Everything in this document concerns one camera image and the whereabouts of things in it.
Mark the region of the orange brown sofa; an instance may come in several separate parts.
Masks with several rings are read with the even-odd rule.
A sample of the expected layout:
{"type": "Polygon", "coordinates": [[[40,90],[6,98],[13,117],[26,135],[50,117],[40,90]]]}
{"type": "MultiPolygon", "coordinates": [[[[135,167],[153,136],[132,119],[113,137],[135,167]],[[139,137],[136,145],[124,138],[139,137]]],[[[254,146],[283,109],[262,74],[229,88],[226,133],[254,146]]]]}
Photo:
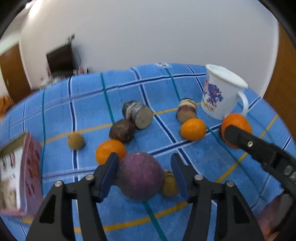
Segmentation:
{"type": "Polygon", "coordinates": [[[3,119],[6,113],[15,105],[9,95],[4,95],[0,99],[0,119],[3,119]]]}

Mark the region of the brown kiwi fruit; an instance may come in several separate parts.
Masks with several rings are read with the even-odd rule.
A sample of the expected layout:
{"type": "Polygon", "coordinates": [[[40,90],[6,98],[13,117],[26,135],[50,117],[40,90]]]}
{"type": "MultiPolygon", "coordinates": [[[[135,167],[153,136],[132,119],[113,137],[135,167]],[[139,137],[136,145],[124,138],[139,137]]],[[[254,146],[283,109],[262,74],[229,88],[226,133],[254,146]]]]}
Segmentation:
{"type": "Polygon", "coordinates": [[[71,133],[68,136],[67,144],[70,149],[80,150],[85,146],[85,140],[79,133],[71,133]]]}

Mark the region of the dark cylindrical tin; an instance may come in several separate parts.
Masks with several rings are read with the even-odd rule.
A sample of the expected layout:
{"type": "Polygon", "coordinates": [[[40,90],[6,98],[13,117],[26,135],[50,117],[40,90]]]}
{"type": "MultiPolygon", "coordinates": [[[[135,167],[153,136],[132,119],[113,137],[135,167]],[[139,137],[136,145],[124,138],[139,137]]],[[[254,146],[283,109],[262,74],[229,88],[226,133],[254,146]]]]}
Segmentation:
{"type": "Polygon", "coordinates": [[[147,128],[154,117],[154,112],[150,107],[135,100],[123,104],[122,114],[125,119],[132,121],[139,130],[147,128]]]}

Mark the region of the small olive-brown fruit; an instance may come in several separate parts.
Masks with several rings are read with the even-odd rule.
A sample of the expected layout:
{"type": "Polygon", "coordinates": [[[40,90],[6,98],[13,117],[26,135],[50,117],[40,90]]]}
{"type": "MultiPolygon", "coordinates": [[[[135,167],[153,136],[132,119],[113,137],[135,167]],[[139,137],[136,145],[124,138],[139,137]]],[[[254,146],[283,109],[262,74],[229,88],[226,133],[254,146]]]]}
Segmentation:
{"type": "Polygon", "coordinates": [[[170,170],[165,170],[165,178],[162,193],[165,196],[175,196],[179,193],[175,176],[173,172],[170,170]]]}

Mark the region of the black flat television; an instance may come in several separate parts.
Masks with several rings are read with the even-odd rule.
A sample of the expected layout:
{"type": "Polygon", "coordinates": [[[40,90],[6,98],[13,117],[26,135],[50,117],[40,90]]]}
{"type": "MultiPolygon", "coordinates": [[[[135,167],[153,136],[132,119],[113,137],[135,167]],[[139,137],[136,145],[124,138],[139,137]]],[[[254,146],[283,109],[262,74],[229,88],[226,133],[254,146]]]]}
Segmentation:
{"type": "Polygon", "coordinates": [[[51,73],[62,71],[73,71],[76,63],[71,44],[65,44],[46,54],[48,66],[51,73]]]}

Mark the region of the blue plaid towel cloth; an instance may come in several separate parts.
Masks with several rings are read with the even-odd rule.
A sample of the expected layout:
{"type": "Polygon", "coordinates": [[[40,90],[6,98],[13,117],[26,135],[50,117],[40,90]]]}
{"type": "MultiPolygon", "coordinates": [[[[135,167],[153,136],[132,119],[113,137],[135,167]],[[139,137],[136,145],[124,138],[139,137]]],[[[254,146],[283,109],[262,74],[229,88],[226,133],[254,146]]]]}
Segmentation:
{"type": "MultiPolygon", "coordinates": [[[[283,188],[243,150],[227,146],[220,137],[221,120],[203,112],[206,68],[156,63],[68,77],[39,90],[14,106],[1,120],[1,147],[29,132],[41,145],[44,197],[52,185],[80,181],[95,171],[98,146],[111,139],[125,144],[127,153],[146,152],[163,169],[171,169],[177,153],[186,165],[209,181],[233,181],[257,216],[283,188]],[[181,135],[181,122],[198,118],[205,136],[191,141],[181,135]],[[73,150],[70,143],[83,143],[73,150]]],[[[276,144],[295,157],[295,142],[276,111],[251,89],[234,88],[233,113],[247,112],[253,135],[276,144]]],[[[38,168],[29,173],[38,176],[38,168]]],[[[192,205],[180,195],[158,193],[147,202],[128,199],[117,186],[98,204],[107,240],[182,240],[192,205]]]]}

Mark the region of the orange tangerine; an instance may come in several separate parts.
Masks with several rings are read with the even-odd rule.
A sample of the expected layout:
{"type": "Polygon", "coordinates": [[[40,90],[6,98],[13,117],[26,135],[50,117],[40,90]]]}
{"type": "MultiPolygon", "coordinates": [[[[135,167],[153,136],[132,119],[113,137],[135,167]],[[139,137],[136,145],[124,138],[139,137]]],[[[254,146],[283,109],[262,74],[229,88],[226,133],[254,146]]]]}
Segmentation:
{"type": "Polygon", "coordinates": [[[106,163],[109,155],[111,153],[116,153],[118,155],[119,161],[127,154],[125,145],[119,140],[110,139],[102,142],[96,149],[95,159],[99,165],[106,163]]]}
{"type": "Polygon", "coordinates": [[[199,118],[191,118],[181,125],[181,136],[186,140],[201,140],[207,132],[205,123],[199,118]]]}
{"type": "Polygon", "coordinates": [[[225,137],[224,137],[224,132],[226,130],[226,128],[230,125],[234,125],[250,134],[252,134],[252,128],[251,125],[249,124],[248,120],[242,116],[241,114],[238,113],[231,113],[228,116],[226,116],[224,118],[224,120],[222,121],[221,124],[221,136],[222,139],[224,140],[224,142],[229,145],[229,147],[233,148],[233,149],[239,149],[239,147],[231,144],[230,142],[226,141],[225,137]]]}

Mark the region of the brown wooden door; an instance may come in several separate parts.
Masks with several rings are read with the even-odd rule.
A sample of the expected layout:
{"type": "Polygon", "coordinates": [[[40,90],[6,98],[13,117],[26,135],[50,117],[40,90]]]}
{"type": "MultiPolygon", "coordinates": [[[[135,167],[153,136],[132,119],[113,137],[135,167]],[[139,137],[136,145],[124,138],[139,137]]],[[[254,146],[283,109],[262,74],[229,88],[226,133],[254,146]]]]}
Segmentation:
{"type": "Polygon", "coordinates": [[[10,98],[18,103],[32,92],[20,55],[19,44],[1,55],[1,73],[10,98]]]}

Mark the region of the white printed enamel mug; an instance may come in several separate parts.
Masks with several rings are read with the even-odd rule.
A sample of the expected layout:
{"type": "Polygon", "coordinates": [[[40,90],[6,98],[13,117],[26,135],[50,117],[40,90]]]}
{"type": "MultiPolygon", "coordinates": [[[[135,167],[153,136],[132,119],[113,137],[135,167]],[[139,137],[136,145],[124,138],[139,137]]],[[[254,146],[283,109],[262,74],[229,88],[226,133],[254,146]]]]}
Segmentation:
{"type": "Polygon", "coordinates": [[[208,116],[221,121],[241,100],[243,103],[241,115],[246,116],[249,102],[244,90],[248,89],[248,84],[225,67],[213,64],[207,64],[205,67],[207,77],[201,99],[202,110],[208,116]]]}

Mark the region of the large purple round fruit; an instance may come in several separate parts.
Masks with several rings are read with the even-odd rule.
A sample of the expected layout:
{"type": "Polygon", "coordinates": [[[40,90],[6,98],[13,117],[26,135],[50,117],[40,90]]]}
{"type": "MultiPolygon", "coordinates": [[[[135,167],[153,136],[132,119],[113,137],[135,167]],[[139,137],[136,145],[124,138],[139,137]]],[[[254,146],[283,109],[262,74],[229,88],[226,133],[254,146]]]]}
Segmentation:
{"type": "Polygon", "coordinates": [[[158,161],[145,152],[127,154],[120,162],[115,184],[133,201],[148,201],[161,192],[165,172],[158,161]]]}

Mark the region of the pink metal tray box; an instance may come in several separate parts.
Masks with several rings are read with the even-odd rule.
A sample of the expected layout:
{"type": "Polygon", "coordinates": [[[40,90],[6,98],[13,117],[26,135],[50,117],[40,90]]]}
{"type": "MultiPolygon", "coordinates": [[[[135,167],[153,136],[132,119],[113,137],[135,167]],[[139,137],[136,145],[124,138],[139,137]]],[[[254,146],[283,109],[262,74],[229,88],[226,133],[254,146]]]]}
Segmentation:
{"type": "Polygon", "coordinates": [[[24,132],[1,147],[1,215],[32,216],[42,201],[41,145],[24,132]]]}

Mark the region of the dark brown passion fruit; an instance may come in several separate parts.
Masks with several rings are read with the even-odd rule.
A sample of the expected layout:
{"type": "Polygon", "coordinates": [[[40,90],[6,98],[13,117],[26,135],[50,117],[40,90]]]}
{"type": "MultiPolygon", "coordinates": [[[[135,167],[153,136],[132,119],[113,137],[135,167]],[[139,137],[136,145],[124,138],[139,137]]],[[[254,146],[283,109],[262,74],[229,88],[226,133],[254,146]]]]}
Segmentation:
{"type": "Polygon", "coordinates": [[[135,134],[135,124],[126,119],[115,122],[109,131],[109,137],[122,143],[130,142],[135,134]]]}

